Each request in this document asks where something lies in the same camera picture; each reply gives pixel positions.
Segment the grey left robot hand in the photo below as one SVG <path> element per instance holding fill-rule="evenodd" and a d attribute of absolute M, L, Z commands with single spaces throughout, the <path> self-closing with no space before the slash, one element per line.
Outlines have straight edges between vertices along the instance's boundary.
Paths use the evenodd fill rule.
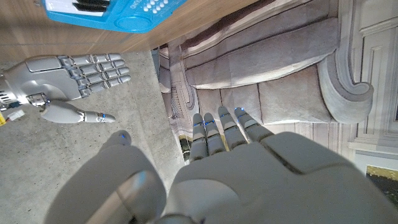
<path fill-rule="evenodd" d="M 383 193 L 337 153 L 274 134 L 242 108 L 193 117 L 190 162 L 166 189 L 128 132 L 111 135 L 46 223 L 396 223 Z"/>

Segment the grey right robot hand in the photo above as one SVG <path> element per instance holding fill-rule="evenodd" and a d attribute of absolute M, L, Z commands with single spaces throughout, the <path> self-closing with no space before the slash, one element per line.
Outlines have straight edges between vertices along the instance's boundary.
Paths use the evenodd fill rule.
<path fill-rule="evenodd" d="M 114 116 L 78 109 L 70 101 L 130 79 L 120 54 L 31 57 L 1 72 L 1 111 L 32 105 L 54 123 L 113 123 Z"/>

